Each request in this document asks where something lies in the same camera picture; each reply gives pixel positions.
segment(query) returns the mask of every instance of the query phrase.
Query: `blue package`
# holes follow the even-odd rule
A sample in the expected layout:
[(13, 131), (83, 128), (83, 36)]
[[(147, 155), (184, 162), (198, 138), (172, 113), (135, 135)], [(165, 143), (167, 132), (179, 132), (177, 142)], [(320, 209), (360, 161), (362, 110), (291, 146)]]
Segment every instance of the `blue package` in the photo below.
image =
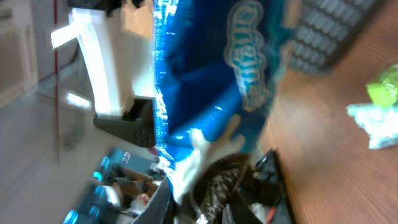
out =
[(284, 0), (154, 3), (155, 134), (174, 199), (256, 148), (275, 92)]

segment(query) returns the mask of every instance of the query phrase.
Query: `wooden desk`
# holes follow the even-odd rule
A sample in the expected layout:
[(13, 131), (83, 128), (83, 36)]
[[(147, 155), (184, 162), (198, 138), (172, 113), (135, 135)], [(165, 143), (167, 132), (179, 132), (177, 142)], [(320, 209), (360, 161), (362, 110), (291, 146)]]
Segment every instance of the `wooden desk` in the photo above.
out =
[(368, 149), (346, 114), (349, 104), (370, 102), (366, 81), (396, 59), (392, 1), (329, 76), (289, 71), (279, 83), (262, 145), (279, 150), (299, 223), (398, 223), (398, 147)]

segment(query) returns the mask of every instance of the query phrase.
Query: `gray wall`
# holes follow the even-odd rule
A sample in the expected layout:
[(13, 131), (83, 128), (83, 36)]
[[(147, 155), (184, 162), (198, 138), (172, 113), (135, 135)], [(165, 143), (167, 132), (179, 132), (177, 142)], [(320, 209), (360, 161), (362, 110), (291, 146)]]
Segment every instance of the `gray wall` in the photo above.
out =
[[(37, 69), (39, 78), (54, 72), (54, 53), (51, 46), (51, 31), (53, 24), (53, 0), (25, 0), (30, 1), (35, 31)], [(58, 1), (58, 26), (68, 24), (69, 8), (66, 0)], [(58, 48), (58, 66), (69, 63), (75, 53), (77, 40), (73, 40)]]

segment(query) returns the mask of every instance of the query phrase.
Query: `snack bag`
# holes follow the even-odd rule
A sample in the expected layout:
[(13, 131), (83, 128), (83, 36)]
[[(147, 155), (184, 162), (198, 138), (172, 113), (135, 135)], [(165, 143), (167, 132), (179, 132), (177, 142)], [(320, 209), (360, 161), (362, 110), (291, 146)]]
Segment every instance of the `snack bag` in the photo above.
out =
[(234, 188), (244, 173), (292, 33), (284, 10), (283, 0), (155, 1), (156, 147), (177, 203), (201, 180)]

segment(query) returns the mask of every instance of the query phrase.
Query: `floor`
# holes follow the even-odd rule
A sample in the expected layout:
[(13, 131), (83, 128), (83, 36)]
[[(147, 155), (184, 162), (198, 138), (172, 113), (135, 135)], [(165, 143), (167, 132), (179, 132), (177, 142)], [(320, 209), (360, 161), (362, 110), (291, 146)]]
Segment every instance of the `floor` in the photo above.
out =
[(366, 81), (398, 59), (397, 12), (391, 1), (331, 74), (288, 71), (279, 83), (262, 145), (279, 150), (298, 223), (398, 222), (398, 147), (368, 149), (346, 114), (370, 102)]
[[(60, 76), (61, 96), (73, 90), (92, 99), (81, 60)], [(49, 79), (40, 84), (39, 93), (53, 97), (53, 88), (54, 79)], [(0, 223), (61, 223), (111, 147), (153, 157), (94, 127), (92, 111), (83, 113), (61, 102), (59, 115), (58, 163), (53, 100), (36, 93), (0, 110)]]

